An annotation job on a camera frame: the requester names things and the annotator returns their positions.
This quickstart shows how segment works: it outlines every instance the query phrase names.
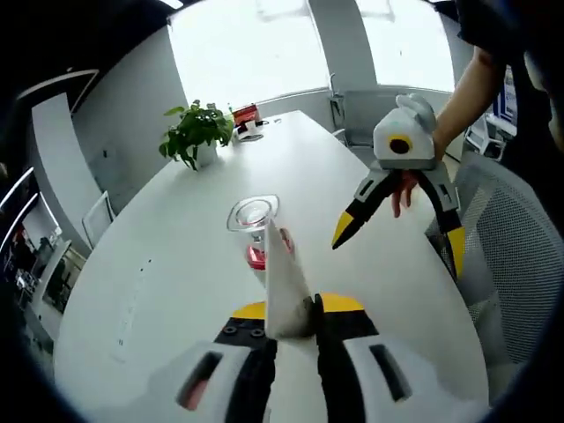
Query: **person's hand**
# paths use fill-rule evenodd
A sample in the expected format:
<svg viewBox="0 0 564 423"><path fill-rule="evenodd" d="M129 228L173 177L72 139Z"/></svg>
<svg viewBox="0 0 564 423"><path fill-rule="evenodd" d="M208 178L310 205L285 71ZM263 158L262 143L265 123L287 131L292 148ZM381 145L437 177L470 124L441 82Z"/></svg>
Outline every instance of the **person's hand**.
<svg viewBox="0 0 564 423"><path fill-rule="evenodd" d="M394 212L394 218L399 218L401 214L401 207L399 205L402 192L405 191L405 205L407 207L412 205L412 191L417 185L417 179L415 175L409 170L402 172L402 183L399 188L391 195L391 209Z"/></svg>

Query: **office chair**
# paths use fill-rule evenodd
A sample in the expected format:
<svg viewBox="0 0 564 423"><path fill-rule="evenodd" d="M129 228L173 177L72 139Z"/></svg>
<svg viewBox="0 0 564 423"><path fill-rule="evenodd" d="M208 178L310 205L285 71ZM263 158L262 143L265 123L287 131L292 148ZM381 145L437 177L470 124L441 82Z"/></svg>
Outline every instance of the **office chair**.
<svg viewBox="0 0 564 423"><path fill-rule="evenodd" d="M467 152L456 174L466 230L456 285L478 333L493 402L534 351L564 280L564 246L532 188L499 163ZM450 273L436 221L426 235Z"/></svg>
<svg viewBox="0 0 564 423"><path fill-rule="evenodd" d="M92 206L92 209L82 218L82 227L85 229L91 249L94 249L114 220L115 213L112 204L109 202L108 192L104 191Z"/></svg>

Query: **black screw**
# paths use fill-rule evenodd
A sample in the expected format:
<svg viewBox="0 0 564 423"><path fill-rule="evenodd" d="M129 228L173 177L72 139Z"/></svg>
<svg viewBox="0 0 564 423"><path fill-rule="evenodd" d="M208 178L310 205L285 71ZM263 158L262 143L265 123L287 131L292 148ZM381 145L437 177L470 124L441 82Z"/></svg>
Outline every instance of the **black screw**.
<svg viewBox="0 0 564 423"><path fill-rule="evenodd" d="M264 330L262 329L253 329L250 332L250 336L253 338L262 338L264 336Z"/></svg>
<svg viewBox="0 0 564 423"><path fill-rule="evenodd" d="M223 333L225 333L226 335L234 335L235 333L237 333L237 328L235 328L234 326L226 326L225 328L223 328Z"/></svg>

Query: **person's arm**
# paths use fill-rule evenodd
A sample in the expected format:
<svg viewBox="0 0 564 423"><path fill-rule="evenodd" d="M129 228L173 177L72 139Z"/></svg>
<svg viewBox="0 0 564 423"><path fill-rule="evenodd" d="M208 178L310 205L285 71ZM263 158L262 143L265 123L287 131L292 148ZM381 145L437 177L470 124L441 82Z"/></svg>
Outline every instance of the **person's arm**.
<svg viewBox="0 0 564 423"><path fill-rule="evenodd" d="M437 116L437 126L433 132L434 152L437 159L442 156L452 142L463 130L468 128L492 104L503 84L505 64L495 59L481 48L474 48L474 56L458 81L455 91ZM412 204L412 190L417 180L409 172L404 172L404 182L391 198L391 207L396 218L401 209L399 202L402 191L405 191L405 202Z"/></svg>

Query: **black sleeve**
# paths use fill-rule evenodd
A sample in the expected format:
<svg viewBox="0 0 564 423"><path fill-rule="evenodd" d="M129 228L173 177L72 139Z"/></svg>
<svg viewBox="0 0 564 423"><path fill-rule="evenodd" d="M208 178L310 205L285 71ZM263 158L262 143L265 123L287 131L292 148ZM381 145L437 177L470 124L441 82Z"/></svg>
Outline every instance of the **black sleeve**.
<svg viewBox="0 0 564 423"><path fill-rule="evenodd" d="M482 1L455 0L460 22L458 37L482 48L499 63L508 63L514 54L518 54L515 33Z"/></svg>

